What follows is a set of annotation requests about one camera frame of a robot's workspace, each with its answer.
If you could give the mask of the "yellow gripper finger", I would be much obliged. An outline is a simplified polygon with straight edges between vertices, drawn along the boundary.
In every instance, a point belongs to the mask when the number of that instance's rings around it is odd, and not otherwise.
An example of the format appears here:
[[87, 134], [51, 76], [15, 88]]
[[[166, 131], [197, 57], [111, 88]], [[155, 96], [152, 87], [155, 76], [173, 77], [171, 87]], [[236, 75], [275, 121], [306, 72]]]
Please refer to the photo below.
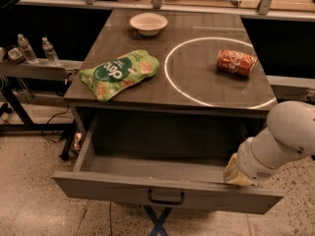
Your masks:
[[223, 172], [223, 182], [236, 186], [254, 186], [256, 180], [252, 178], [250, 170], [253, 164], [243, 155], [234, 153]]

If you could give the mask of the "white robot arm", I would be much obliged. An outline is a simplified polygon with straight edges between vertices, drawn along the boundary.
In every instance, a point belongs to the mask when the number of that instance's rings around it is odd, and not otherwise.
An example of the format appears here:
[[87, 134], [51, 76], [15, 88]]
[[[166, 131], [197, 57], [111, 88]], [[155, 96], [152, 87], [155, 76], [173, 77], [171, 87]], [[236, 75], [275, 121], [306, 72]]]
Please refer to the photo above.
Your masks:
[[224, 183], [250, 186], [266, 181], [285, 164], [315, 154], [314, 105], [281, 102], [269, 111], [266, 124], [232, 155], [223, 172]]

